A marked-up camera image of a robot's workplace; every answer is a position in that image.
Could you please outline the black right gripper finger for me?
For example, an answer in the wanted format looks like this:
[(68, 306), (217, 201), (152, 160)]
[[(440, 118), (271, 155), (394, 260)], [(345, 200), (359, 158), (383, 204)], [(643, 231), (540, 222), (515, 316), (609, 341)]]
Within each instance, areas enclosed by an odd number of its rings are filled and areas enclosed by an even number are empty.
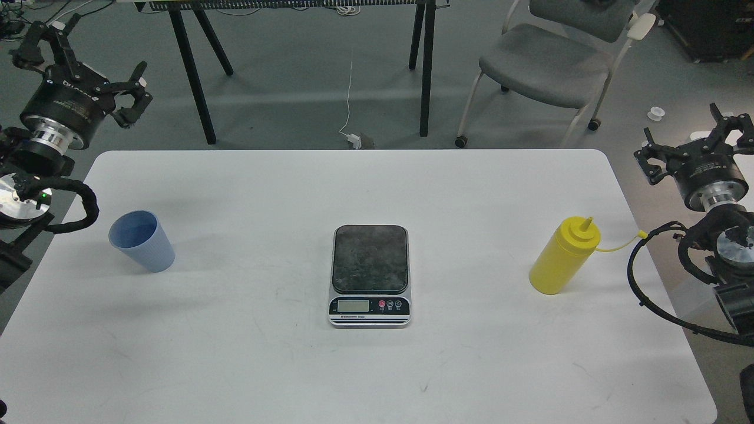
[[(730, 155), (753, 155), (753, 124), (749, 114), (723, 115), (716, 104), (709, 104), (709, 110), (716, 126), (711, 129), (709, 135), (702, 141), (703, 153), (725, 153)], [(723, 147), (732, 131), (740, 131), (741, 135), (736, 141), (735, 147)]]
[(650, 128), (643, 128), (643, 132), (646, 143), (634, 153), (634, 158), (649, 185), (655, 186), (667, 176), (675, 178), (676, 172), (669, 171), (667, 166), (677, 161), (678, 148), (655, 142)]

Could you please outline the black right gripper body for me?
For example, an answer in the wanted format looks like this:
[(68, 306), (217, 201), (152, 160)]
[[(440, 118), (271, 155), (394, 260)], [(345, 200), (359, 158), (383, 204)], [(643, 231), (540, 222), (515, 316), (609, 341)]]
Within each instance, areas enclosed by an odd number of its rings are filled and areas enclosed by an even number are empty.
[(694, 211), (709, 211), (720, 204), (737, 204), (749, 191), (735, 155), (740, 150), (682, 152), (672, 160), (672, 176), (684, 202)]

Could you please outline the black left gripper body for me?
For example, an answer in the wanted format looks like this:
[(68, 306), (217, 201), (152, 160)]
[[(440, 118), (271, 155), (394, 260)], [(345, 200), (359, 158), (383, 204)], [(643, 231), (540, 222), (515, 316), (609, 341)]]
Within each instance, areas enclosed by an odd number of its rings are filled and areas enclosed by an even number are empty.
[(52, 150), (86, 150), (105, 116), (115, 108), (96, 86), (110, 83), (105, 75), (84, 65), (72, 77), (59, 65), (38, 68), (42, 81), (21, 112), (32, 142)]

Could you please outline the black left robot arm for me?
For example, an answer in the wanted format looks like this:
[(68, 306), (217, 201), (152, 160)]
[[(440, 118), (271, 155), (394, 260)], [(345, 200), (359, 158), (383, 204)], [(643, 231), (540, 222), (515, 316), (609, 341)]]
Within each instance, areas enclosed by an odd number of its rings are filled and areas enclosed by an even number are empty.
[[(76, 58), (68, 35), (79, 19), (73, 14), (68, 22), (33, 22), (11, 51), (13, 64), (41, 74), (41, 83), (19, 116), (22, 127), (2, 130), (2, 229), (21, 229), (16, 239), (2, 242), (2, 289), (30, 269), (24, 250), (41, 233), (74, 233), (99, 216), (94, 191), (70, 177), (75, 162), (67, 151), (89, 147), (108, 115), (121, 128), (132, 127), (153, 99), (143, 80), (146, 62), (128, 80), (115, 82)], [(53, 224), (55, 190), (78, 196), (84, 217)]]

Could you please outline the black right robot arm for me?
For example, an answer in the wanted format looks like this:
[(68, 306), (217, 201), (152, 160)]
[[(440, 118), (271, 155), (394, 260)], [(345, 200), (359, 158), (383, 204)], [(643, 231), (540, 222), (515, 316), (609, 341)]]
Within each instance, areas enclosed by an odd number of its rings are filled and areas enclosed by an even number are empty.
[[(644, 129), (646, 145), (634, 153), (649, 184), (673, 177), (689, 210), (705, 214), (695, 225), (679, 221), (649, 231), (646, 240), (633, 247), (627, 263), (627, 281), (646, 307), (662, 319), (694, 334), (732, 345), (753, 346), (753, 260), (752, 212), (740, 201), (749, 192), (735, 155), (751, 155), (752, 119), (743, 113), (725, 115), (716, 104), (709, 110), (716, 123), (704, 137), (678, 147), (660, 145)], [(634, 260), (639, 250), (658, 234), (673, 233), (679, 263), (684, 271), (711, 286), (715, 299), (732, 332), (724, 332), (679, 319), (646, 296), (634, 277)]]

